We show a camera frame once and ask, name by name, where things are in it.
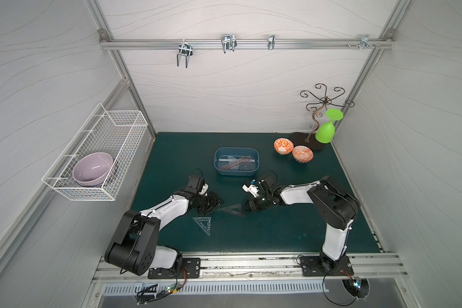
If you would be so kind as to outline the clear triangle ruler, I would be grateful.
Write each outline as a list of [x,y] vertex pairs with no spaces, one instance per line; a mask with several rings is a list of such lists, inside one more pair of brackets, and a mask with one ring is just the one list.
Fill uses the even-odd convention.
[[211,217],[197,217],[193,221],[206,233],[208,237],[211,235],[212,218]]

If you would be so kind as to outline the dark triangle ruler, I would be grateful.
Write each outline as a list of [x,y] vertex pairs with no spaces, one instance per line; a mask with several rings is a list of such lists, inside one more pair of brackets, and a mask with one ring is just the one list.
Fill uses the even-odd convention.
[[238,165],[239,171],[252,171],[256,168],[256,162],[254,159],[243,159]]
[[238,217],[245,217],[241,204],[235,204],[235,205],[229,205],[227,207],[222,207],[222,208],[219,208],[218,211],[228,213],[228,214],[233,214]]

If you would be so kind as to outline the stencil ruler large dark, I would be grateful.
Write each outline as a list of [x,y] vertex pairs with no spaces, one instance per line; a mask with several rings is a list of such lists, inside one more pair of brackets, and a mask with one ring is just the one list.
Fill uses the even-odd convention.
[[231,170],[231,171],[238,171],[240,169],[248,169],[254,168],[253,165],[255,163],[255,159],[251,156],[224,156],[223,158],[219,158],[218,160],[218,169],[220,170]]

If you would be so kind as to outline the thin clear straight ruler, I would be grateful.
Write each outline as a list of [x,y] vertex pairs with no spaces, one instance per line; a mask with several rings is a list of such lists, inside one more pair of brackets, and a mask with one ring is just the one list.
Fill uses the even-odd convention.
[[235,155],[223,155],[218,159],[219,162],[255,162],[255,158],[251,156],[235,156]]

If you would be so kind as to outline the blue plastic storage box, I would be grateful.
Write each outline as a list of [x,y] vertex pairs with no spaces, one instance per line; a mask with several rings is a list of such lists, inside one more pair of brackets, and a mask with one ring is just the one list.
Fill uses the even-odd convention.
[[259,166],[259,152],[253,148],[221,147],[214,154],[214,168],[219,175],[251,177]]

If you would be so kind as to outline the clear protractor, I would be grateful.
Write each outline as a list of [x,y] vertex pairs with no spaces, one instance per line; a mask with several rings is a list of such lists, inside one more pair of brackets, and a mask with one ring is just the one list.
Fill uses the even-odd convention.
[[223,170],[237,171],[238,165],[240,164],[240,159],[234,156],[228,156],[228,162],[222,167]]

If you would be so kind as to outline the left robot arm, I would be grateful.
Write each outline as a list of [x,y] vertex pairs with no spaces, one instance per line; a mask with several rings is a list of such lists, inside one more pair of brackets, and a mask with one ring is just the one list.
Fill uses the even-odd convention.
[[120,273],[141,276],[149,270],[169,270],[178,274],[182,269],[182,254],[173,248],[159,246],[159,233],[173,220],[190,209],[200,214],[213,212],[223,204],[213,191],[192,194],[177,191],[158,205],[125,212],[105,252],[105,262],[116,266]]

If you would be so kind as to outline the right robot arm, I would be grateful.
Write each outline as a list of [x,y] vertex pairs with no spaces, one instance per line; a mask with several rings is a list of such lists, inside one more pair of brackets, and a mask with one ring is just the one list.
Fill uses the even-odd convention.
[[275,205],[314,205],[326,223],[319,264],[334,269],[345,258],[359,202],[332,177],[326,176],[307,184],[279,186],[273,177],[266,176],[244,184],[242,190],[252,196],[245,203],[245,212],[260,212]]

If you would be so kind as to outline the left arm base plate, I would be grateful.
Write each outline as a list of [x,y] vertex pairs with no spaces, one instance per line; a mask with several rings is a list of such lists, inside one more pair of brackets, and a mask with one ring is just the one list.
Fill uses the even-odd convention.
[[149,269],[148,279],[150,280],[171,280],[171,279],[185,279],[185,278],[199,278],[200,277],[200,258],[184,258],[177,257],[174,265],[170,269],[154,268]]

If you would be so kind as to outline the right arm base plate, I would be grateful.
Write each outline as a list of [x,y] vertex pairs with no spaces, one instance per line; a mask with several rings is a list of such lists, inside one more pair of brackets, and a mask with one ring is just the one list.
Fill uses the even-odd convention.
[[350,259],[344,255],[332,261],[323,255],[299,255],[296,258],[304,277],[348,277],[354,276]]

